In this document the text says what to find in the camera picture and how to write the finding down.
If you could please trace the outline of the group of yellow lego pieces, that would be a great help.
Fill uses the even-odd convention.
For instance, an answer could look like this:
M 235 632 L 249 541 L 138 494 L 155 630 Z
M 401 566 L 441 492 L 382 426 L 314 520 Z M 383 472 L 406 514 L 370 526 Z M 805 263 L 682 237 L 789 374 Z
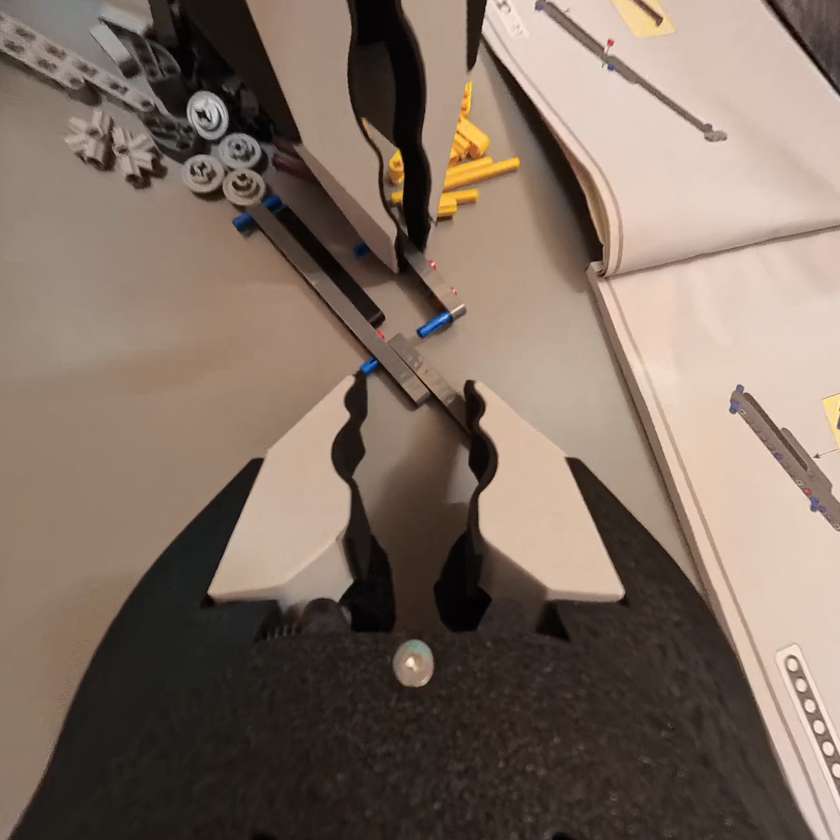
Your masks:
M 478 184 L 517 172 L 521 165 L 517 156 L 500 161 L 491 158 L 489 135 L 470 118 L 473 93 L 470 80 L 465 84 L 444 185 L 437 200 L 437 222 L 454 217 L 463 205 L 476 204 L 480 195 Z

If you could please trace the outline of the dark grey lego beam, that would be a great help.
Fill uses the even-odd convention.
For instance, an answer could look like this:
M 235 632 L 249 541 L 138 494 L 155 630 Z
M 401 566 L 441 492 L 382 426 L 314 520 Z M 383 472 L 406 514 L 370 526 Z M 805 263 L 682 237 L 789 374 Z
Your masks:
M 418 284 L 426 300 L 436 307 L 436 314 L 425 324 L 416 328 L 416 336 L 427 340 L 441 333 L 467 314 L 467 306 L 438 270 L 437 265 L 401 229 L 395 240 L 395 277 Z

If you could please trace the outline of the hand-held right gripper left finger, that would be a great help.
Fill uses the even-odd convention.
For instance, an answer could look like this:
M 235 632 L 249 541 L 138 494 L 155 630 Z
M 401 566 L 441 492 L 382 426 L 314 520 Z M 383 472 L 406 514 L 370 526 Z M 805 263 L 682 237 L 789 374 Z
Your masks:
M 331 600 L 354 630 L 396 623 L 392 567 L 354 477 L 365 455 L 365 374 L 342 379 L 262 458 L 207 594 L 302 613 Z

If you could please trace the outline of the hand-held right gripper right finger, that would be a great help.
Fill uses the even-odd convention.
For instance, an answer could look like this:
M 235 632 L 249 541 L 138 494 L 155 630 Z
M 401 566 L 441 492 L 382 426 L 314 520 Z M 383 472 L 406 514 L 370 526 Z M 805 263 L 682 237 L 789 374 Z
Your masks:
M 531 627 L 556 602 L 619 603 L 625 586 L 562 448 L 480 381 L 465 384 L 465 420 L 476 486 L 434 584 L 447 630 L 477 630 L 499 603 Z

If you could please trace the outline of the open instruction booklet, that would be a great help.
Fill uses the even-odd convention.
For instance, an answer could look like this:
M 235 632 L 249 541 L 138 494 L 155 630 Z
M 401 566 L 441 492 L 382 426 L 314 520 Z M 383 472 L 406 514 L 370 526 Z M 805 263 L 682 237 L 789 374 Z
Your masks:
M 706 593 L 838 838 L 838 92 L 765 2 L 488 2 Z

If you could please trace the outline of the black lego connectors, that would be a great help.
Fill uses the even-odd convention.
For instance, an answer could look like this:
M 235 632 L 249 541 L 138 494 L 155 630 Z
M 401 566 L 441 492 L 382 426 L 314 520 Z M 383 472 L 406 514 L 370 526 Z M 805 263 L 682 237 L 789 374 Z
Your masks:
M 249 85 L 232 75 L 224 80 L 223 89 L 237 129 L 268 143 L 300 142 L 298 126 L 276 78 L 260 77 Z

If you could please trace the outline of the long grey lego beam assembly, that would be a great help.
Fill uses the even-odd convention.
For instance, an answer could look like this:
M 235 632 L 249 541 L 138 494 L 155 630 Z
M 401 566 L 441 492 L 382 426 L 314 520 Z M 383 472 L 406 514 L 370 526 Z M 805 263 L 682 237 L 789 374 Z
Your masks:
M 278 196 L 271 195 L 232 220 L 243 236 L 260 232 L 368 354 L 360 372 L 383 372 L 415 407 L 436 403 L 470 435 L 464 397 L 438 373 L 406 336 L 387 338 L 384 316 L 367 292 Z

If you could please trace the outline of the dark grey curved lego pieces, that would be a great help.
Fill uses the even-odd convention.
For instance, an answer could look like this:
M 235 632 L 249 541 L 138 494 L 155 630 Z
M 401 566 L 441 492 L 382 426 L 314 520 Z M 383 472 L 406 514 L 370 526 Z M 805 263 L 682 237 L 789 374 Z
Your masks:
M 105 18 L 90 29 L 90 35 L 123 78 L 144 80 L 150 92 L 140 97 L 150 105 L 137 113 L 158 150 L 177 162 L 200 151 L 203 141 L 186 117 L 193 90 L 172 54 L 156 41 Z

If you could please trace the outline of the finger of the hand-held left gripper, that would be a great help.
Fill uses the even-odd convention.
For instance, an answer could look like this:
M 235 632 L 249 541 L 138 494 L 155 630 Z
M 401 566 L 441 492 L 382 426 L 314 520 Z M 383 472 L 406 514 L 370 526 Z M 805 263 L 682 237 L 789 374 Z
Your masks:
M 297 126 L 301 158 L 360 239 L 398 273 L 399 235 L 385 208 L 382 154 L 350 95 L 349 3 L 248 1 L 247 6 Z
M 395 2 L 394 141 L 405 166 L 407 236 L 425 251 L 436 225 L 450 145 L 473 70 L 486 1 Z

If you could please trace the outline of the short grey lego beam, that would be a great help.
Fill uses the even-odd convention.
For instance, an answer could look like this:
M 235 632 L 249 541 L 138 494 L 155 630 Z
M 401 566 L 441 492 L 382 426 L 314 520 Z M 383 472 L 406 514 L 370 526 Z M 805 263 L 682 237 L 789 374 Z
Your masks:
M 3 58 L 86 104 L 108 99 L 142 118 L 159 111 L 151 95 L 4 13 L 1 53 Z

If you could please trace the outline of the grey lego star connector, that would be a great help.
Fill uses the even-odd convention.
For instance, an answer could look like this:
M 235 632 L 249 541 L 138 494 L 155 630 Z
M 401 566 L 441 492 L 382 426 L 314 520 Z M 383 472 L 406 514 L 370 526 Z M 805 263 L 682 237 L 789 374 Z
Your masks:
M 86 119 L 69 118 L 65 144 L 83 163 L 103 172 L 112 162 L 112 129 L 112 117 L 95 108 Z
M 133 133 L 120 126 L 111 132 L 112 158 L 117 171 L 135 188 L 148 185 L 156 172 L 159 154 L 147 132 Z

